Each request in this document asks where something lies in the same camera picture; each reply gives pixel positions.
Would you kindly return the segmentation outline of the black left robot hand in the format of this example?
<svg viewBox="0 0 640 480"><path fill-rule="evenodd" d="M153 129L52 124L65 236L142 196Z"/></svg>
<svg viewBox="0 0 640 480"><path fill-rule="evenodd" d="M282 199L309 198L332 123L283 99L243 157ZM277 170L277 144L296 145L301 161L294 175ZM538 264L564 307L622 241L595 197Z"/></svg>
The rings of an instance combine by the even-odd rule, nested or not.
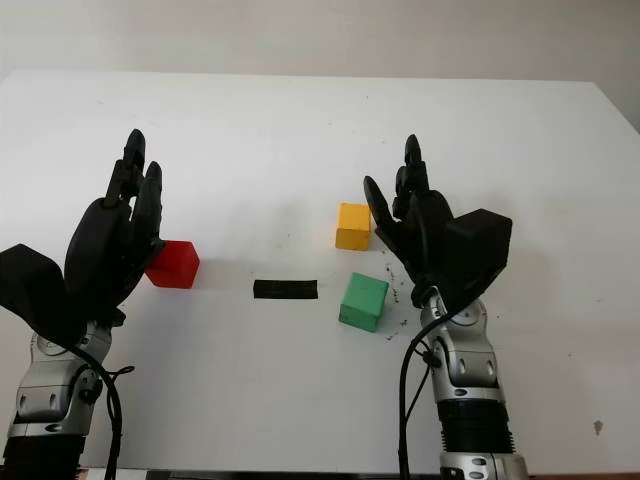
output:
<svg viewBox="0 0 640 480"><path fill-rule="evenodd" d="M120 326L119 306L166 245L160 238L162 169L145 163L143 133L131 131L106 194L86 209L70 241L64 281L74 312Z"/></svg>

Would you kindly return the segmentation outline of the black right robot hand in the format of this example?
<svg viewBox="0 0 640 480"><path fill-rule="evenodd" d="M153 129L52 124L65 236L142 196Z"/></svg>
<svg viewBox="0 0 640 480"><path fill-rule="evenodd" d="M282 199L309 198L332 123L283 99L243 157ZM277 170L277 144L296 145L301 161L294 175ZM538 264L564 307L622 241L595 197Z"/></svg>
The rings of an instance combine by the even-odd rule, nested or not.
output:
<svg viewBox="0 0 640 480"><path fill-rule="evenodd" d="M364 178L363 187L375 233L403 264L414 283L412 304L421 308L438 287L443 232L453 215L444 196L429 186L417 137L411 134L406 140L392 203L372 177Z"/></svg>

